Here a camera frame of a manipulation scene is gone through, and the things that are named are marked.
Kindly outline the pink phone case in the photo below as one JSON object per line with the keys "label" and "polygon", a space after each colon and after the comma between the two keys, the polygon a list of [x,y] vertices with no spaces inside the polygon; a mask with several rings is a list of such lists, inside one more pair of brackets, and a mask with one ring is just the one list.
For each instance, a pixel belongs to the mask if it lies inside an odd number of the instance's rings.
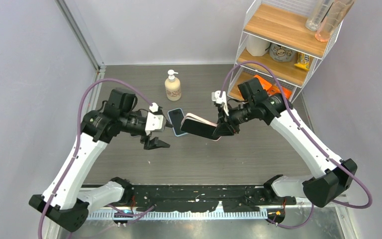
{"label": "pink phone case", "polygon": [[197,121],[200,121],[200,122],[213,123],[213,124],[216,124],[216,125],[217,125],[217,123],[210,122],[210,121],[208,121],[208,120],[206,120],[206,119],[203,119],[202,117],[199,117],[199,116],[197,116],[197,115],[195,115],[195,114],[192,114],[192,113],[187,113],[187,114],[185,115],[185,118],[184,118],[184,119],[188,119],[188,118],[192,118],[192,119],[197,120]]}

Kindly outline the black smartphone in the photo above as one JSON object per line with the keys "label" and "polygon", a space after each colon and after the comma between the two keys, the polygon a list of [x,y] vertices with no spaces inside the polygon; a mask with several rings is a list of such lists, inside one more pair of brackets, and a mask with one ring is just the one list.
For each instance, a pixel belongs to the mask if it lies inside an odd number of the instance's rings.
{"label": "black smartphone", "polygon": [[183,132],[216,141],[220,137],[213,135],[215,129],[216,124],[200,122],[192,118],[184,119],[180,127]]}

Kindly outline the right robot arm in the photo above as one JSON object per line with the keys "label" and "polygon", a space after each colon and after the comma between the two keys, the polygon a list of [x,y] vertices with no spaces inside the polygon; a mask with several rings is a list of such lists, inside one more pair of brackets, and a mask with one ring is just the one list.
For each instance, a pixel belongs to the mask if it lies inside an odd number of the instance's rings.
{"label": "right robot arm", "polygon": [[349,188],[353,179],[347,172],[355,174],[357,164],[352,159],[342,160],[328,149],[295,109],[287,109],[291,104],[286,98],[280,93],[268,95],[257,78],[240,84],[238,88],[244,103],[235,108],[228,104],[225,92],[211,94],[218,108],[213,136],[232,136],[240,131],[240,124],[253,119],[262,120],[288,141],[311,173],[302,177],[277,175],[267,181],[264,198],[268,203],[277,204],[286,196],[304,197],[323,208]]}

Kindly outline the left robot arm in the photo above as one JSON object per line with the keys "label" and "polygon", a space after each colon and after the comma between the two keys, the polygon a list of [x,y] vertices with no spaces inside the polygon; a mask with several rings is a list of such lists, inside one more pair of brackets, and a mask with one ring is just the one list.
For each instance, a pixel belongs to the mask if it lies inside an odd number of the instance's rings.
{"label": "left robot arm", "polygon": [[106,184],[89,192],[80,192],[86,176],[99,155],[121,132],[140,137],[145,150],[169,148],[170,145],[153,132],[171,127],[162,108],[149,106],[146,116],[134,108],[138,102],[132,91],[116,88],[102,107],[86,113],[80,124],[80,138],[76,139],[70,156],[52,184],[42,193],[33,195],[29,204],[45,216],[73,233],[86,221],[89,214],[112,203],[121,206],[134,201],[134,188],[129,181],[114,177]]}

